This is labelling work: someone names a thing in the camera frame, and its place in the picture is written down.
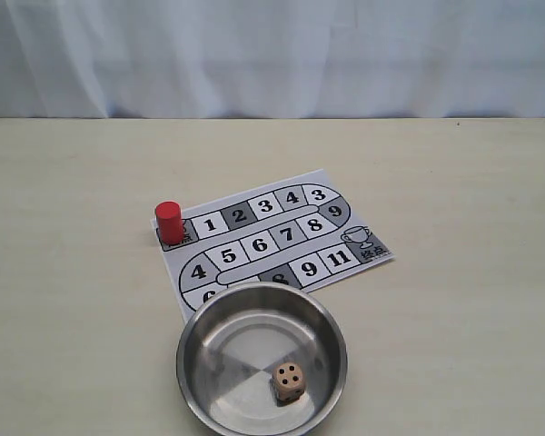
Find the stainless steel bowl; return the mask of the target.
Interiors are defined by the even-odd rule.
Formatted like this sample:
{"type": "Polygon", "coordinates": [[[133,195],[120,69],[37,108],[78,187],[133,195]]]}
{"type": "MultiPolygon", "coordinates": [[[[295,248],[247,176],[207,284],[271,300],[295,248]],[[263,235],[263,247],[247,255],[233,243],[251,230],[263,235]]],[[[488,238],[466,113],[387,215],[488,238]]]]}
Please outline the stainless steel bowl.
{"type": "Polygon", "coordinates": [[[189,410],[221,435],[303,435],[337,405],[348,371],[346,341],[331,313],[305,292],[274,282],[215,294],[185,324],[175,376],[189,410]],[[284,362],[302,369],[295,401],[276,399],[284,362]]]}

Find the white backdrop curtain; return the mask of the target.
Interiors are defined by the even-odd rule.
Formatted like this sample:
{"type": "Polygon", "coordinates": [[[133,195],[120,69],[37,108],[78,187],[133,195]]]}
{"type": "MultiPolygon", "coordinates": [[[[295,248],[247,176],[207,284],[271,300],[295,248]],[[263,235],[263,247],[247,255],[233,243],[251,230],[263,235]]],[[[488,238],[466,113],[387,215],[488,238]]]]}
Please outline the white backdrop curtain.
{"type": "Polygon", "coordinates": [[[0,117],[545,117],[545,1],[0,1],[0,117]]]}

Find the wooden die black pips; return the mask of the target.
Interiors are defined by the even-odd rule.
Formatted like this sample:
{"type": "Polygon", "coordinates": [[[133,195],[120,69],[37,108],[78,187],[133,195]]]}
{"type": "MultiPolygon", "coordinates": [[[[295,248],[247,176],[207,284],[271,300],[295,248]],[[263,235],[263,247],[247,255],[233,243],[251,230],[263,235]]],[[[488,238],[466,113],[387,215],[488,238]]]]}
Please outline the wooden die black pips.
{"type": "Polygon", "coordinates": [[[294,362],[284,362],[274,370],[272,385],[278,401],[290,402],[304,394],[306,382],[299,365],[294,362]]]}

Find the printed paper game board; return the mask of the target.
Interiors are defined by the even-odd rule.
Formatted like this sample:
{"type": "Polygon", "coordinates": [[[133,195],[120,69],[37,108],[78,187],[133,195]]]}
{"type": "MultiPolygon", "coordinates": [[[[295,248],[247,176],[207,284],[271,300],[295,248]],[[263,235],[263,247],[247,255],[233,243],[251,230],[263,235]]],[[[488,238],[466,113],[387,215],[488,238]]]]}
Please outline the printed paper game board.
{"type": "Polygon", "coordinates": [[[183,210],[181,243],[161,243],[183,319],[247,282],[312,292],[393,259],[323,170],[183,210]]]}

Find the red cylinder game piece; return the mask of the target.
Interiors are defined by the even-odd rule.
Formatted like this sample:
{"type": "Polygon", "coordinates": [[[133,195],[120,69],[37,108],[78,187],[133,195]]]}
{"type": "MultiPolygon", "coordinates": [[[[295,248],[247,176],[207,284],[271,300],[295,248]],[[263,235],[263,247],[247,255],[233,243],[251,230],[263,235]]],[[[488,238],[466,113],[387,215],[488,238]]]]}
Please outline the red cylinder game piece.
{"type": "Polygon", "coordinates": [[[161,202],[155,207],[154,213],[160,240],[169,245],[180,243],[184,238],[180,205],[174,201],[161,202]]]}

